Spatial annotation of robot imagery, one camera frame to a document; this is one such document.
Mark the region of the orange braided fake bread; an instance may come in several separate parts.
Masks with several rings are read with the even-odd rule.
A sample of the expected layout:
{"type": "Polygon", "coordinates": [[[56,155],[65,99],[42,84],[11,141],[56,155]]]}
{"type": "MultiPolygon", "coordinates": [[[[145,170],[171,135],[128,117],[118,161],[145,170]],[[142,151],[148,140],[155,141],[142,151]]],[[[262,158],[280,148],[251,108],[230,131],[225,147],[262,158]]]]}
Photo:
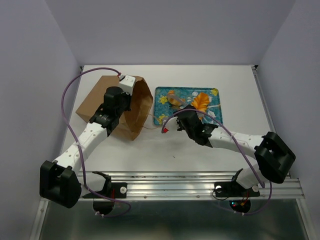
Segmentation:
{"type": "Polygon", "coordinates": [[[200,92],[191,102],[191,105],[196,109],[201,112],[206,112],[208,105],[210,103],[209,95],[200,92]]]}

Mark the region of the fake croissant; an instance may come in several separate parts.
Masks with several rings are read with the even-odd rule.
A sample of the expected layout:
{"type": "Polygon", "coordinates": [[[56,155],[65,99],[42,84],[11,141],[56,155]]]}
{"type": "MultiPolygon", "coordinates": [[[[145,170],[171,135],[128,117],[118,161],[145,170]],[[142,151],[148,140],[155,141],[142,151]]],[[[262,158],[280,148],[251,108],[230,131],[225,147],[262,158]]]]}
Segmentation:
{"type": "Polygon", "coordinates": [[[167,100],[168,102],[173,105],[173,106],[181,106],[181,100],[179,99],[178,96],[176,96],[175,91],[174,90],[169,90],[167,93],[167,100]]]}

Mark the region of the metal tongs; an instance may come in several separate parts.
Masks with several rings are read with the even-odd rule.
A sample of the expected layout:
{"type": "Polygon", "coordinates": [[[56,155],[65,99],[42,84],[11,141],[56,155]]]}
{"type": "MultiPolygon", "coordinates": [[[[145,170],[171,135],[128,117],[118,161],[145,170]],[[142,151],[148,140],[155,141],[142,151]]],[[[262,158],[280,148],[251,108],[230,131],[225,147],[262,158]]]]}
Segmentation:
{"type": "Polygon", "coordinates": [[[171,105],[171,108],[174,110],[181,110],[187,106],[191,106],[190,103],[183,101],[181,98],[179,98],[177,95],[173,93],[167,94],[167,100],[171,105]]]}

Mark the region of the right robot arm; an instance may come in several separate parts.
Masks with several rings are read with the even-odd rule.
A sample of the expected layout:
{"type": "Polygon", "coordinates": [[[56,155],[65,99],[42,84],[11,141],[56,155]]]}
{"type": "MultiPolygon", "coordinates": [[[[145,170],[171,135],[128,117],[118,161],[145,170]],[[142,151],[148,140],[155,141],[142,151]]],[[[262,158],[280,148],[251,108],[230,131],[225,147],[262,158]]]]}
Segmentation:
{"type": "Polygon", "coordinates": [[[296,160],[296,155],[275,132],[264,135],[231,132],[217,120],[203,123],[199,111],[191,105],[177,111],[175,116],[178,130],[184,130],[197,144],[238,152],[245,161],[256,160],[256,164],[249,163],[248,168],[239,169],[230,181],[217,182],[215,197],[257,197],[258,186],[264,187],[265,182],[282,184],[296,160]]]}

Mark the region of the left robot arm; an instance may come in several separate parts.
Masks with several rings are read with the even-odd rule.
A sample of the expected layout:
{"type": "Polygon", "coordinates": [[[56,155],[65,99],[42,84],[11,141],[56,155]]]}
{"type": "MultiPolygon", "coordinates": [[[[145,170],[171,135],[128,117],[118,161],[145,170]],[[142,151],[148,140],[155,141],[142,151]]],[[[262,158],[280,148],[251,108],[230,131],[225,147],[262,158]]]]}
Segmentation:
{"type": "Polygon", "coordinates": [[[117,189],[112,187],[111,177],[93,172],[96,178],[89,182],[86,176],[79,181],[79,171],[91,153],[115,130],[120,117],[131,109],[133,87],[120,84],[106,89],[102,104],[87,123],[74,143],[53,161],[45,161],[40,167],[39,194],[66,208],[72,208],[87,194],[112,200],[117,189]]]}

